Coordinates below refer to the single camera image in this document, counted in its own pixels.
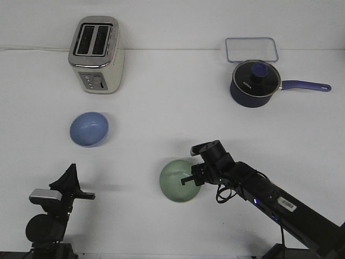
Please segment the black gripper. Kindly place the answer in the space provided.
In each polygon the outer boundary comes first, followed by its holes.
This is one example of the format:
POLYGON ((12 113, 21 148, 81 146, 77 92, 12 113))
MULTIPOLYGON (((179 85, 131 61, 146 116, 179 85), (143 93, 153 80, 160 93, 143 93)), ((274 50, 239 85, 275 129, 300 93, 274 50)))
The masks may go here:
POLYGON ((181 184, 183 186, 189 181, 194 181, 196 186, 201 186, 205 183, 212 185, 216 184, 206 163, 193 165, 191 167, 191 174, 192 176, 181 179, 181 184))
POLYGON ((55 182, 50 183, 49 187, 53 190, 73 190, 63 194, 60 205, 58 207, 58 215, 68 215, 73 210, 73 202, 75 199, 94 200, 94 193, 81 191, 80 183, 77 175, 77 166, 72 163, 65 173, 55 182))

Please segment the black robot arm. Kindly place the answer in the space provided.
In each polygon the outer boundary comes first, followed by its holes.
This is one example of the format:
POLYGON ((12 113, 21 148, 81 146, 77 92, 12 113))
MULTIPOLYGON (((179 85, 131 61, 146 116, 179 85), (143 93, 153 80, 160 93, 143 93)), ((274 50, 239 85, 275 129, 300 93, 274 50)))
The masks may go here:
POLYGON ((34 216, 26 225, 25 234, 32 242, 32 258, 78 258, 70 243, 64 243, 67 224, 76 199, 93 200, 94 193, 83 192, 77 175, 76 164, 48 189, 36 188, 29 201, 40 205, 45 213, 34 216))
POLYGON ((218 187, 216 200, 225 203, 238 195, 300 241, 305 248, 275 244, 264 258, 344 258, 344 226, 337 226, 292 195, 273 184, 263 173, 243 162, 235 162, 219 140, 193 146, 192 156, 200 155, 202 164, 191 168, 184 185, 194 181, 218 187))

